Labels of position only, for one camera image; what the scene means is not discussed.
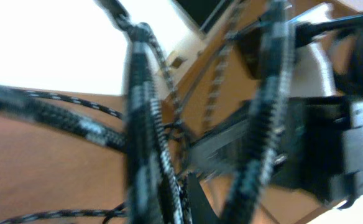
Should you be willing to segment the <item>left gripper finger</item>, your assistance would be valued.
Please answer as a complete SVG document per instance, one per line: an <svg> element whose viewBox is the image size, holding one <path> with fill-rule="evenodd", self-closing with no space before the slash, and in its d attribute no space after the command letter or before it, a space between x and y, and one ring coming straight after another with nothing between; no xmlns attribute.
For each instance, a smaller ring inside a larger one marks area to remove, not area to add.
<svg viewBox="0 0 363 224"><path fill-rule="evenodd" d="M218 217L213 211L196 175L186 177L186 191L192 224L216 224Z"/></svg>

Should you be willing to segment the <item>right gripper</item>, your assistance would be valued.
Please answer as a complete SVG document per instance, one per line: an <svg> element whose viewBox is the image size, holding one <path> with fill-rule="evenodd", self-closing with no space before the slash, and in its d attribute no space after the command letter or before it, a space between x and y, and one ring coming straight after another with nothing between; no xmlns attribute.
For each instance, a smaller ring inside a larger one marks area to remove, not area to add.
<svg viewBox="0 0 363 224"><path fill-rule="evenodd" d="M290 98L271 184L323 204L363 195L363 97Z"/></svg>

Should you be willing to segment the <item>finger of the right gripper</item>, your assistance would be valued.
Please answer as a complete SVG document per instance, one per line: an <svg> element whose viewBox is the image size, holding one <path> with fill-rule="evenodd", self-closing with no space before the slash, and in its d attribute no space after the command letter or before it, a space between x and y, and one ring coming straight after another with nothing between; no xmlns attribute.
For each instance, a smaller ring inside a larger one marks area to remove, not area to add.
<svg viewBox="0 0 363 224"><path fill-rule="evenodd" d="M242 102L240 107L224 121L191 145L189 156L192 165L204 172L217 174L230 174L234 171L239 156L243 153L249 106L249 102ZM293 164L288 160L289 145L293 135L290 117L292 112L293 103L289 102L285 130L280 134L273 180L288 180L293 175Z"/></svg>

